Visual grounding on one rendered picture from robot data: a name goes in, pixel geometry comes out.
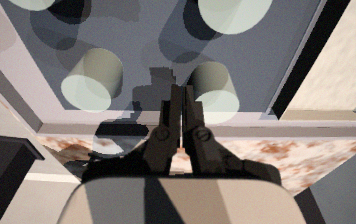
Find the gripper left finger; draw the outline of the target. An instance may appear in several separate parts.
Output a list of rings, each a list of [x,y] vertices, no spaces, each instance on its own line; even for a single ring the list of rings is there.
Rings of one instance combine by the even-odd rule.
[[[81,183],[105,175],[169,176],[172,157],[180,148],[181,86],[171,85],[170,101],[161,102],[159,126],[150,138],[124,157],[92,161],[82,172]]]

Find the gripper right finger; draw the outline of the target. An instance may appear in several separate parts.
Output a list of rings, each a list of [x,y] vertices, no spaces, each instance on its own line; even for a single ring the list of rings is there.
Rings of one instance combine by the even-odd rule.
[[[277,167],[242,160],[215,140],[213,132],[205,127],[202,101],[194,101],[193,85],[183,86],[182,148],[190,157],[193,176],[256,177],[282,185]]]

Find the clear glass jar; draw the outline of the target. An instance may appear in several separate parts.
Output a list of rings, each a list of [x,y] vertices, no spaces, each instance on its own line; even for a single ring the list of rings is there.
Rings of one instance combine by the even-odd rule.
[[[231,119],[239,109],[239,100],[227,68],[218,62],[205,62],[191,73],[194,101],[202,101],[204,120],[217,124]]]
[[[87,51],[61,84],[64,97],[83,111],[107,110],[123,76],[123,65],[112,52],[94,48]]]
[[[63,0],[9,0],[15,5],[32,11],[47,9]]]
[[[205,23],[222,34],[238,34],[255,26],[272,0],[196,0]]]

